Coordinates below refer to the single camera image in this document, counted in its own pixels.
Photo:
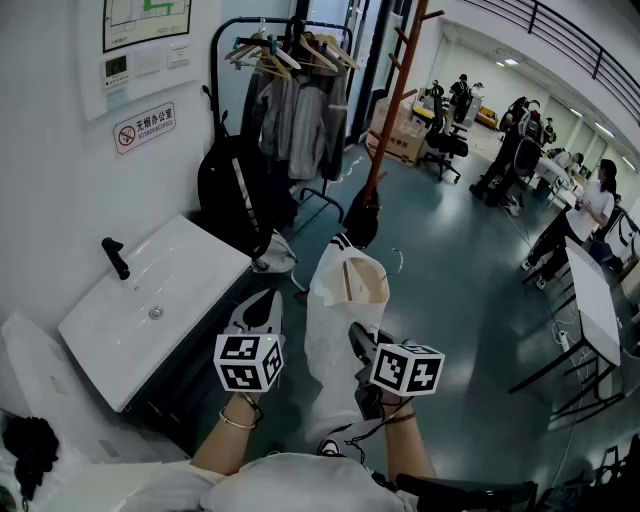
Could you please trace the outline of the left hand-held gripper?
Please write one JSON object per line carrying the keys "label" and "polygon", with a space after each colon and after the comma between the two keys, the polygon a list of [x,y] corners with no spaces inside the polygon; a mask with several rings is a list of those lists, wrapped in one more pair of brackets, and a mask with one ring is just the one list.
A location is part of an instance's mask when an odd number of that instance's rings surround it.
{"label": "left hand-held gripper", "polygon": [[265,393],[284,367],[283,299],[279,290],[270,292],[270,316],[266,291],[258,292],[234,309],[216,338],[213,363],[225,391]]}

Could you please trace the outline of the white garment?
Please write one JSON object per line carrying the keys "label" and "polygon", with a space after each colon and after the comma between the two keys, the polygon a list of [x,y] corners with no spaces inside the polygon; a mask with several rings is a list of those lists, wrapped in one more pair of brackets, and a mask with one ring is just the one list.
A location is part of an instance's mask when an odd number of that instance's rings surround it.
{"label": "white garment", "polygon": [[355,374],[363,368],[349,340],[357,322],[378,335],[386,305],[346,300],[342,263],[354,247],[342,233],[327,245],[311,279],[306,302],[304,350],[321,390],[304,420],[305,439],[319,441],[334,429],[363,421],[355,400]]}

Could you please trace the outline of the orange wooden coat stand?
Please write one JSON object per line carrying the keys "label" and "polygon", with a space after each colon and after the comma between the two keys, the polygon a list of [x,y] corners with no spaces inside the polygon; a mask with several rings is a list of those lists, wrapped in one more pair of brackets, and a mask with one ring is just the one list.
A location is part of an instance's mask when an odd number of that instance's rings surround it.
{"label": "orange wooden coat stand", "polygon": [[429,12],[428,5],[429,5],[429,0],[418,0],[411,31],[409,35],[406,35],[402,29],[399,29],[399,28],[395,29],[396,33],[399,36],[400,41],[405,45],[405,51],[401,61],[399,61],[393,54],[389,55],[389,58],[394,66],[394,69],[398,72],[398,76],[397,76],[394,92],[389,103],[389,108],[386,114],[382,132],[381,133],[378,133],[377,131],[369,132],[369,134],[372,135],[377,140],[378,144],[377,144],[376,151],[373,157],[371,158],[372,160],[371,168],[370,168],[365,186],[362,190],[360,205],[363,208],[368,207],[368,203],[372,195],[372,192],[374,188],[377,186],[379,171],[381,168],[382,161],[385,157],[385,152],[387,149],[387,145],[390,141],[391,132],[394,128],[394,123],[399,111],[400,104],[402,101],[411,97],[417,92],[416,89],[408,90],[406,88],[406,84],[407,84],[407,80],[411,70],[411,65],[413,63],[414,55],[417,49],[417,45],[419,42],[422,24],[425,21],[435,19],[445,14],[445,11],[442,9]]}

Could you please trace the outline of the person's left forearm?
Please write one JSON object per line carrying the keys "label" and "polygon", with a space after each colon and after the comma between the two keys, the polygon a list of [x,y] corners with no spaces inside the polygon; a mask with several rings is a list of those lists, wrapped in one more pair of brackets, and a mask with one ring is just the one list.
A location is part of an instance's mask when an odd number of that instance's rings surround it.
{"label": "person's left forearm", "polygon": [[250,434],[263,413],[260,393],[235,393],[218,414],[218,422],[191,459],[191,465],[224,476],[243,466]]}

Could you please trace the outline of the black hanging bag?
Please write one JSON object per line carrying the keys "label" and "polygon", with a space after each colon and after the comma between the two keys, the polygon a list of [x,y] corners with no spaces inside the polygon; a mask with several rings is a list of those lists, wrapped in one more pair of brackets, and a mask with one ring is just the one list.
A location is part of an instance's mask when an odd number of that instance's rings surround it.
{"label": "black hanging bag", "polygon": [[345,236],[358,249],[366,249],[378,231],[378,214],[381,210],[377,188],[374,187],[369,199],[364,201],[364,189],[354,197],[344,218]]}

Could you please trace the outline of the black backpack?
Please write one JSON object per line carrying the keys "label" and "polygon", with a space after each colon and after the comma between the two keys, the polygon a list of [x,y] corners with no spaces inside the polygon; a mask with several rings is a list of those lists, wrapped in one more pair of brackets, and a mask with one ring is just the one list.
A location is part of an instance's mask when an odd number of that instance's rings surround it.
{"label": "black backpack", "polygon": [[197,192],[206,231],[253,261],[266,252],[274,224],[266,160],[255,141],[221,125],[200,164]]}

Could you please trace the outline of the person's white shirt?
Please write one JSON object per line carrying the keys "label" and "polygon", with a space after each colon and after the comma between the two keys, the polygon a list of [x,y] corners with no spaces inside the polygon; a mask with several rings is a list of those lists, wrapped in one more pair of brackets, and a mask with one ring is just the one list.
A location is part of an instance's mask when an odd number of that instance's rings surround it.
{"label": "person's white shirt", "polygon": [[223,476],[187,462],[83,468],[38,512],[417,512],[350,458],[280,453]]}

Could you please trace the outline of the black worn rig bar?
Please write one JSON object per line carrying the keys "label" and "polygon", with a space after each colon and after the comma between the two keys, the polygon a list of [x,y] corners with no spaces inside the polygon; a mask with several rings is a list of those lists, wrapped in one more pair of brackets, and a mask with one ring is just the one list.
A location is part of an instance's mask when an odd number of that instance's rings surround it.
{"label": "black worn rig bar", "polygon": [[396,494],[414,500],[415,512],[534,512],[538,486],[491,484],[399,474],[395,483],[381,473],[373,479]]}

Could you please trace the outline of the light grey zip jacket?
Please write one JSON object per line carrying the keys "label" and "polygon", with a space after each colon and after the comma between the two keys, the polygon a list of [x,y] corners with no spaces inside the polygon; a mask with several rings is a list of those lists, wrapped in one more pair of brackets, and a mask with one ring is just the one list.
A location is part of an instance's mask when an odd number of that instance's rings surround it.
{"label": "light grey zip jacket", "polygon": [[293,180],[341,175],[346,131],[347,69],[312,69],[292,76],[278,94],[277,147],[272,163],[284,162]]}

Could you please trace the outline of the black office chair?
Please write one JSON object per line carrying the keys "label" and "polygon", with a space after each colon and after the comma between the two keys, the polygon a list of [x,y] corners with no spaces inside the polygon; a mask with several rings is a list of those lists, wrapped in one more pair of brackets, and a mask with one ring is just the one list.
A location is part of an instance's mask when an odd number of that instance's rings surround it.
{"label": "black office chair", "polygon": [[429,95],[433,99],[433,117],[425,138],[429,151],[426,151],[418,162],[437,164],[439,181],[443,180],[446,170],[451,171],[454,174],[453,183],[457,185],[461,174],[453,167],[452,159],[468,156],[469,149],[466,139],[458,133],[459,130],[465,131],[465,128],[455,126],[453,134],[446,133],[444,130],[446,121],[442,106],[444,89],[437,81],[434,81]]}

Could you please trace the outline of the black garment rack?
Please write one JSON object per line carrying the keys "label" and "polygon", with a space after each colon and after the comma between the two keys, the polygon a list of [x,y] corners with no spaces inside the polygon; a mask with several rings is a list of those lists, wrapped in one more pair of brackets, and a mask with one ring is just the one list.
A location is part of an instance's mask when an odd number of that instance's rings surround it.
{"label": "black garment rack", "polygon": [[[209,85],[203,85],[202,91],[208,96],[210,110],[212,113],[213,119],[213,134],[214,140],[218,139],[218,136],[224,133],[223,120],[221,119],[220,112],[220,101],[219,101],[219,79],[218,79],[218,44],[221,36],[224,31],[231,27],[234,24],[274,24],[274,25],[285,25],[289,28],[291,25],[305,25],[305,26],[313,26],[313,27],[325,27],[330,29],[340,30],[343,33],[343,36],[346,38],[347,42],[347,52],[350,53],[353,44],[353,31],[344,25],[336,25],[332,23],[324,23],[319,21],[312,20],[299,20],[292,21],[290,18],[277,18],[277,17],[235,17],[231,18],[225,23],[221,24],[220,27],[214,33],[211,43],[210,43],[210,51],[209,51],[209,63],[210,63],[210,80]],[[286,214],[282,218],[282,222],[285,220],[292,220],[294,214],[298,212],[298,210],[305,204],[312,196],[315,196],[321,199],[324,202],[324,206],[311,218],[309,218],[303,226],[300,228],[302,230],[307,225],[309,225],[327,206],[334,206],[338,210],[338,223],[342,224],[345,211],[344,208],[340,205],[338,201],[333,199],[327,194],[327,188],[329,186],[329,181],[324,179],[322,184],[322,191],[318,191],[310,186],[298,187],[297,191],[299,192],[299,200],[297,205],[293,208],[291,213]]]}

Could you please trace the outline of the grey mesh office chair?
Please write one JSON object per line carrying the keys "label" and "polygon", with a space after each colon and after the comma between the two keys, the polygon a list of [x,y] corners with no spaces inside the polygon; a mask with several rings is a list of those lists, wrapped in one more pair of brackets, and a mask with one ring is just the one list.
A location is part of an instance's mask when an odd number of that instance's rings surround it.
{"label": "grey mesh office chair", "polygon": [[512,163],[512,168],[518,177],[527,178],[535,170],[541,157],[542,147],[531,137],[520,140]]}

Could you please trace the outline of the long white table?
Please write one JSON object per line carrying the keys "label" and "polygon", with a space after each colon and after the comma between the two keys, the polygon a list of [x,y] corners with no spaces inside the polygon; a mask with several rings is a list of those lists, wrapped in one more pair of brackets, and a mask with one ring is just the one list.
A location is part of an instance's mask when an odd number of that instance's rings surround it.
{"label": "long white table", "polygon": [[544,199],[548,206],[553,204],[561,192],[573,193],[576,190],[577,184],[570,174],[547,157],[539,159],[534,174],[538,178],[538,183],[534,187],[534,196],[539,200]]}

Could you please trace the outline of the framed evacuation plan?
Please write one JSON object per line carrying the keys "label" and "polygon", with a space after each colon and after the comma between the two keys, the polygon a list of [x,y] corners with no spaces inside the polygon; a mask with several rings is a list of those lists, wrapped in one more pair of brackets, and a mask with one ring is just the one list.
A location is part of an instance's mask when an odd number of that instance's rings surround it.
{"label": "framed evacuation plan", "polygon": [[103,52],[190,33],[192,0],[104,0]]}

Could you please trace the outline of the wall thermostat panel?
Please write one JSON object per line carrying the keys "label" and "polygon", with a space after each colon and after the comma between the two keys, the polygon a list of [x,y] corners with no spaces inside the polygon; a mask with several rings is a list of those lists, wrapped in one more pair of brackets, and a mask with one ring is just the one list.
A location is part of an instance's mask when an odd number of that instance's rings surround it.
{"label": "wall thermostat panel", "polygon": [[104,91],[125,87],[130,79],[128,56],[119,55],[106,59],[101,63],[101,73]]}

